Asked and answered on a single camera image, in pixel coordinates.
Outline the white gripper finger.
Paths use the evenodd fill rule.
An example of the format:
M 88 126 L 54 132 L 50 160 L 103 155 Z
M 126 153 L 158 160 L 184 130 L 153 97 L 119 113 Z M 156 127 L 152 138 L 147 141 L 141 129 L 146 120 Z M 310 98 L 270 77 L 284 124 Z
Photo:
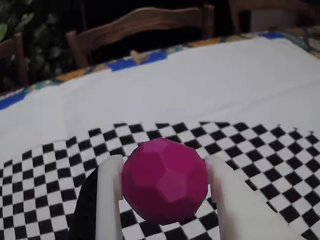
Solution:
M 222 240 L 314 239 L 314 207 L 305 199 L 313 191 L 306 183 L 290 184 L 279 173 L 272 181 L 264 173 L 270 166 L 249 176 L 218 155 L 204 160 Z

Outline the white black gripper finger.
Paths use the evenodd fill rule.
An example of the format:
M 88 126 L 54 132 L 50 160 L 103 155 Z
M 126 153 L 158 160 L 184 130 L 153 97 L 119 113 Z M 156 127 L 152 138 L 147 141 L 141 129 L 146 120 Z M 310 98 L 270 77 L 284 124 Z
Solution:
M 108 156 L 83 182 L 77 198 L 70 240 L 122 240 L 119 201 L 123 199 L 122 155 Z

